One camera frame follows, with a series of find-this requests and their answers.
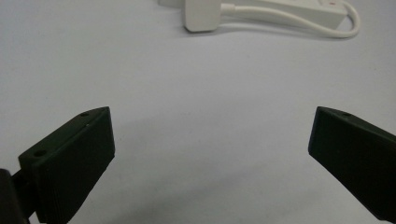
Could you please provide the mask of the white power strip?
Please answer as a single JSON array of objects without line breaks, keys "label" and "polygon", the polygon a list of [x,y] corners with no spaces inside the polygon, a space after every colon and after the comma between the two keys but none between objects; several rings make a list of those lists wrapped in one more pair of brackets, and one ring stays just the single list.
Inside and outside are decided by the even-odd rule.
[{"label": "white power strip", "polygon": [[[182,10],[185,0],[157,0],[163,7]],[[221,0],[222,17],[274,22],[298,26],[304,19],[325,28],[336,29],[347,17],[341,0]]]}]

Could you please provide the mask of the white power plug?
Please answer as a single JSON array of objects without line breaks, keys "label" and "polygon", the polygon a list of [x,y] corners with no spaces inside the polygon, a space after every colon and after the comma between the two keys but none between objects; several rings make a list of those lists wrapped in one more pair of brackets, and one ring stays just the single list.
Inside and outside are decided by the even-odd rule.
[{"label": "white power plug", "polygon": [[221,0],[185,0],[183,25],[192,33],[212,32],[219,26]]}]

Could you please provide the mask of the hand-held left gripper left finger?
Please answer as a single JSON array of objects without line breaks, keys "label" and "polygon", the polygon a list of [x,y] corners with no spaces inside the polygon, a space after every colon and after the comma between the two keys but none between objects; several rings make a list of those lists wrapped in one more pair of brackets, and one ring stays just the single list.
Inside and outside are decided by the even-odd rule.
[{"label": "hand-held left gripper left finger", "polygon": [[37,217],[66,224],[115,157],[110,108],[83,112],[19,156],[38,197]]}]

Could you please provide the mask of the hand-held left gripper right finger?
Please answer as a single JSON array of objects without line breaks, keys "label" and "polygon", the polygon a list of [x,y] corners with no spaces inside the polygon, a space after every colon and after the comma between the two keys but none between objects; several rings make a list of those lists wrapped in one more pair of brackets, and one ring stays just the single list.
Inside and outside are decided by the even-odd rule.
[{"label": "hand-held left gripper right finger", "polygon": [[308,153],[376,218],[396,223],[396,136],[320,106]]}]

